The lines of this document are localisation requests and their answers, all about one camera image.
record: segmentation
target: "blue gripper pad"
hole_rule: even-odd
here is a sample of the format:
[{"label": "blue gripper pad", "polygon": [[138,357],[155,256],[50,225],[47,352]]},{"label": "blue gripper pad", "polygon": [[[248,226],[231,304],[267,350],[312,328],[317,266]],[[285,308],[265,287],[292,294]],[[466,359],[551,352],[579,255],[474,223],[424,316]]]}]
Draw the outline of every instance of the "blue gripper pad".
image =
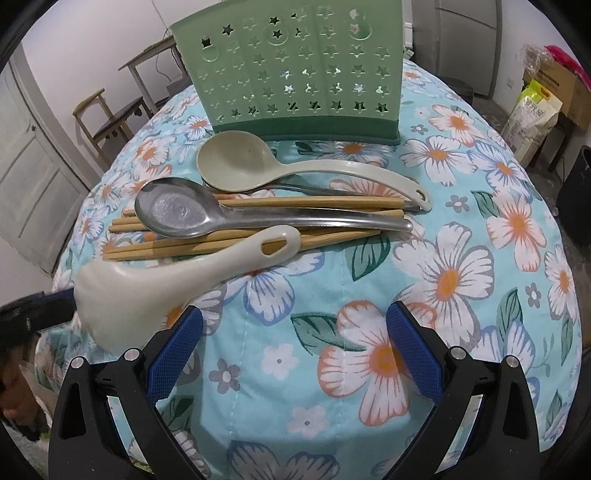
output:
[{"label": "blue gripper pad", "polygon": [[386,314],[388,335],[396,346],[423,397],[439,403],[443,396],[441,365],[411,323],[406,312],[393,303]]},{"label": "blue gripper pad", "polygon": [[187,308],[177,322],[179,326],[148,370],[146,397],[152,406],[168,398],[203,333],[203,316],[198,308]]}]

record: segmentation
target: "beige plastic ladle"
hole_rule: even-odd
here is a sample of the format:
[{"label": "beige plastic ladle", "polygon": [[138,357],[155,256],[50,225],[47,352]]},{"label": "beige plastic ladle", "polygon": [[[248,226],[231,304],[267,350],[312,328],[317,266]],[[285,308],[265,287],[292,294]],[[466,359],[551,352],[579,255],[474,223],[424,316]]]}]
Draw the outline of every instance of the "beige plastic ladle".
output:
[{"label": "beige plastic ladle", "polygon": [[[262,244],[274,239],[285,245],[272,255],[263,253]],[[145,347],[165,328],[166,315],[175,307],[230,278],[286,262],[300,247],[299,231],[278,225],[215,254],[162,267],[94,260],[76,277],[78,315],[98,346],[120,356],[129,348]]]},{"label": "beige plastic ladle", "polygon": [[203,180],[225,192],[244,192],[295,173],[326,172],[350,175],[386,185],[426,212],[431,199],[418,183],[402,175],[364,163],[346,160],[307,160],[283,164],[267,144],[248,132],[221,132],[207,140],[197,155]]}]

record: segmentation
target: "floral tablecloth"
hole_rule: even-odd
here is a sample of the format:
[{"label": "floral tablecloth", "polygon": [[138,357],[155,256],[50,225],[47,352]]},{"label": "floral tablecloth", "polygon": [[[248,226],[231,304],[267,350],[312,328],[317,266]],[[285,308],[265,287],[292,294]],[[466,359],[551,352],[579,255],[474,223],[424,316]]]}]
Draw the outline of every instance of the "floral tablecloth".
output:
[{"label": "floral tablecloth", "polygon": [[[409,217],[412,234],[310,251],[230,280],[193,302],[206,319],[206,337],[158,408],[208,478],[383,476],[432,407],[418,395],[387,337],[384,314],[397,299],[448,345],[461,345],[479,359],[511,354],[521,360],[542,450],[564,428],[582,340],[557,225],[503,140],[470,106],[411,62],[405,62],[403,78],[399,147],[271,146],[285,163],[343,158],[417,179],[434,206]],[[209,135],[192,87],[170,100],[84,202],[55,288],[75,283],[79,268],[104,249],[153,239],[145,233],[112,235],[107,227],[146,181],[199,181],[195,156]],[[375,183],[327,174],[306,174],[300,181],[396,195]],[[180,311],[170,312],[163,327]],[[90,362],[112,359],[75,317],[40,340],[38,381],[57,391],[78,355]],[[111,405],[130,455],[143,461],[121,406],[116,399]],[[457,461],[477,406],[475,399],[442,468]]]}]

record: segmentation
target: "wooden table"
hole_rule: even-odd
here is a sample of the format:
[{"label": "wooden table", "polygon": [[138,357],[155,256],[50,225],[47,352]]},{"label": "wooden table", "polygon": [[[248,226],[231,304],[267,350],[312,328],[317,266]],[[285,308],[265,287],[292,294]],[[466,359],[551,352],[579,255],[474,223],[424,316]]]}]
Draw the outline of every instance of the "wooden table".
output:
[{"label": "wooden table", "polygon": [[142,92],[142,95],[144,96],[146,104],[148,105],[148,108],[151,110],[152,113],[157,113],[158,107],[156,107],[156,103],[154,102],[152,96],[150,95],[150,93],[149,93],[148,89],[146,88],[146,85],[142,81],[141,77],[139,76],[139,73],[138,73],[136,67],[140,63],[143,63],[146,60],[149,60],[152,57],[155,57],[159,53],[162,53],[163,51],[166,51],[166,50],[172,51],[173,57],[177,61],[177,64],[178,64],[179,68],[181,69],[183,77],[188,77],[189,74],[187,73],[187,69],[185,68],[185,66],[183,64],[183,61],[181,59],[181,55],[177,49],[177,42],[172,35],[164,38],[163,40],[161,40],[153,45],[150,45],[142,53],[140,53],[139,55],[136,55],[134,58],[132,58],[129,62],[127,62],[125,65],[123,65],[119,69],[119,71],[121,71],[126,67],[129,68],[131,76],[134,78],[135,83],[138,85],[139,91]]}]

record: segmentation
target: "metal serving spoon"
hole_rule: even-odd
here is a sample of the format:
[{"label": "metal serving spoon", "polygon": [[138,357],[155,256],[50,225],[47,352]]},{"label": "metal serving spoon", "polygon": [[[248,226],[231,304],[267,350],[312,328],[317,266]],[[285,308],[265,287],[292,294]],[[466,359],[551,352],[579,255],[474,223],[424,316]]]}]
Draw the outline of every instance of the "metal serving spoon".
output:
[{"label": "metal serving spoon", "polygon": [[135,199],[135,213],[148,229],[169,238],[195,238],[217,230],[274,225],[401,232],[413,229],[412,223],[404,218],[352,210],[225,207],[205,187],[175,177],[153,180],[144,185]]}]

